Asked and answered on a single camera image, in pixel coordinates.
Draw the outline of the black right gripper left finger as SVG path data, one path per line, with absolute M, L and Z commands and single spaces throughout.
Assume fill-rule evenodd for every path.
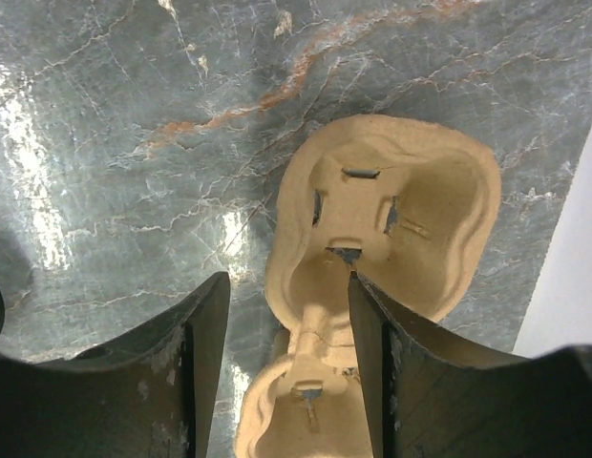
M 230 279 L 70 360 L 0 354 L 0 457 L 204 457 Z

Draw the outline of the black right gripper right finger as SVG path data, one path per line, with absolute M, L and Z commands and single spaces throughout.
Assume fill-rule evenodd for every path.
M 465 339 L 359 274 L 349 313 L 377 457 L 592 457 L 592 345 L 534 359 Z

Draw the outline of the brown pulp cup carrier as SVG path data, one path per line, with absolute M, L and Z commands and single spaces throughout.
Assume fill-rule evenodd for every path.
M 350 275 L 440 321 L 472 281 L 500 194 L 492 149 L 438 124 L 360 114 L 312 134 L 278 193 L 264 294 L 283 331 L 243 397 L 235 454 L 371 456 Z

